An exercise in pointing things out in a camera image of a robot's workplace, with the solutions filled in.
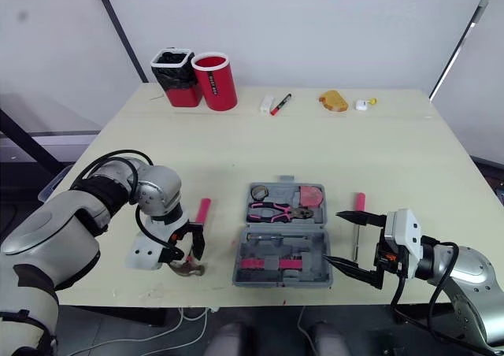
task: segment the red cup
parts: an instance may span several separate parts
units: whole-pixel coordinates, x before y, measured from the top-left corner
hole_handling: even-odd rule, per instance
[[[201,53],[192,58],[191,64],[210,109],[229,110],[236,105],[235,82],[226,54]]]

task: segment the screwdriver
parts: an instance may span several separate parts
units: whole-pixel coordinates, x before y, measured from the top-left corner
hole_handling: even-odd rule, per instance
[[[246,240],[282,240],[282,239],[308,239],[307,235],[262,235],[262,234],[252,234],[248,233],[246,235]]]
[[[362,192],[357,193],[355,198],[355,210],[364,211],[365,210],[365,194]],[[357,263],[359,255],[359,232],[361,231],[361,226],[358,224],[354,225],[354,261]]]

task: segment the pen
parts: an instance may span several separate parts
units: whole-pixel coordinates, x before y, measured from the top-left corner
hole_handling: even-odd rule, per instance
[[[283,107],[285,105],[285,103],[291,99],[291,97],[292,97],[292,94],[288,94],[285,98],[283,98],[283,100],[280,102],[280,104],[278,106],[276,106],[274,109],[272,109],[270,114],[272,116],[275,116],[276,112],[278,112],[280,110],[280,108]]]

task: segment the tool case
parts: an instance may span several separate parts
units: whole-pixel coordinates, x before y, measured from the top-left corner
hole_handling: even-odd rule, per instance
[[[252,217],[274,217],[278,210],[251,207],[256,186],[265,186],[268,195],[260,202],[300,206],[300,187],[317,187],[322,200],[309,218],[289,218],[286,222],[248,221]],[[332,268],[322,255],[329,255],[327,207],[324,187],[300,184],[293,176],[281,176],[279,183],[252,183],[246,200],[246,227],[243,229],[235,260],[233,284],[239,287],[330,287]]]

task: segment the table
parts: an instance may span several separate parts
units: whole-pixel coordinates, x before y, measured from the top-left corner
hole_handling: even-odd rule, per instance
[[[366,209],[386,213],[408,207],[424,234],[483,252],[504,285],[504,210],[484,178],[436,112],[416,90],[340,90],[353,103],[376,97],[366,112],[328,112],[317,101],[324,88],[237,87],[239,104],[224,113],[204,102],[173,108],[156,83],[142,84],[103,128],[56,193],[68,189],[85,165],[111,150],[137,149],[182,179],[182,204],[195,218],[200,199],[213,200],[205,230],[206,274],[181,277],[167,266],[127,269],[126,253],[138,229],[134,208],[125,206],[98,238],[98,265],[73,287],[58,292],[68,305],[177,307],[383,304],[397,277],[387,274],[379,291],[334,269],[332,288],[244,288],[232,285],[239,233],[244,229],[249,184],[294,175],[323,184],[332,254],[350,258],[352,224],[334,216],[366,193]],[[292,100],[275,116],[261,115],[265,94]],[[359,262],[371,269],[380,230],[361,228]],[[406,285],[404,303],[427,302],[433,288]]]

